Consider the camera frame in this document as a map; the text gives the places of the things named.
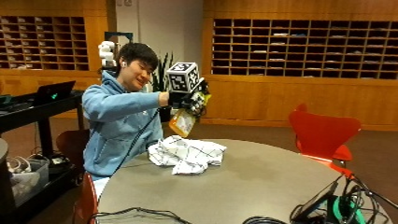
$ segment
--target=light blue hoodie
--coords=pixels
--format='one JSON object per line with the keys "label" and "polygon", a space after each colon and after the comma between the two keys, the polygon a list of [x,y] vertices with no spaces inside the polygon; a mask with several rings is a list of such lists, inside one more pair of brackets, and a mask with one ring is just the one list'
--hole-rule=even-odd
{"label": "light blue hoodie", "polygon": [[[114,175],[139,131],[160,107],[159,92],[127,93],[111,74],[111,71],[103,72],[103,85],[88,87],[83,99],[91,130],[84,153],[86,170],[94,180]],[[160,115],[143,132],[124,162],[144,153],[159,139],[163,139]]]}

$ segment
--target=gray round table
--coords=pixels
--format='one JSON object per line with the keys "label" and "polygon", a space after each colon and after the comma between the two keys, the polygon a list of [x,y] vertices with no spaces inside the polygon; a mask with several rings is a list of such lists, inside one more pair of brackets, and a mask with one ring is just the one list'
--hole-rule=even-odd
{"label": "gray round table", "polygon": [[[170,210],[195,224],[243,223],[252,216],[289,223],[296,206],[340,176],[328,166],[283,148],[228,139],[204,141],[228,147],[222,166],[211,165],[200,175],[172,175],[172,167],[158,166],[143,154],[112,176],[99,211],[130,207]],[[100,223],[178,223],[139,217],[104,217]]]}

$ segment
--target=wooden cubby shelf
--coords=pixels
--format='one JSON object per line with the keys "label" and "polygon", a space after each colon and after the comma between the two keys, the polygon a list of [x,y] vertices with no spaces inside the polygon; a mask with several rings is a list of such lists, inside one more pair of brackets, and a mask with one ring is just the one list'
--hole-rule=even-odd
{"label": "wooden cubby shelf", "polygon": [[398,21],[215,19],[214,75],[397,79]]}
{"label": "wooden cubby shelf", "polygon": [[0,68],[88,71],[84,17],[0,16]]}

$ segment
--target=white cloth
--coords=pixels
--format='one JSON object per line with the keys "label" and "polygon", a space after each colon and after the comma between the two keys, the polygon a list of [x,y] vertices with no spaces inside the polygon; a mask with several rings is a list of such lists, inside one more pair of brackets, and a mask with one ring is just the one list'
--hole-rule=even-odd
{"label": "white cloth", "polygon": [[110,177],[94,181],[96,194],[98,194],[98,201],[100,199],[100,196],[104,191],[104,186],[107,185],[108,181],[110,181]]}
{"label": "white cloth", "polygon": [[227,147],[174,135],[148,149],[150,160],[159,166],[175,166],[174,175],[202,174],[208,164],[222,165]]}

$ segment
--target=chair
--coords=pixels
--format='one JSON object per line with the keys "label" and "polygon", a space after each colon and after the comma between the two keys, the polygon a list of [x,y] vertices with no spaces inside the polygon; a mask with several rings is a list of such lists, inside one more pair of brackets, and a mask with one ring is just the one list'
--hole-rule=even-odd
{"label": "chair", "polygon": [[[299,105],[295,110],[308,112],[307,104]],[[296,137],[296,147],[297,147],[299,151],[301,152],[301,143],[300,143],[297,137]],[[352,161],[351,149],[347,145],[343,145],[339,147],[339,149],[336,150],[336,152],[333,154],[333,158],[336,160],[339,160],[341,162],[343,166],[347,168],[347,161]]]}
{"label": "chair", "polygon": [[86,172],[84,150],[90,139],[90,129],[63,132],[56,138],[56,146],[76,166],[79,174]]}
{"label": "chair", "polygon": [[[91,219],[91,216],[99,212],[98,194],[92,178],[90,173],[84,175],[84,182],[82,185],[82,196],[74,206],[74,220],[72,223],[86,223]],[[90,224],[96,224],[96,220],[92,219]]]}
{"label": "chair", "polygon": [[301,155],[329,165],[335,170],[351,175],[351,170],[333,164],[336,150],[359,134],[361,122],[355,118],[316,115],[293,111],[289,116]]}

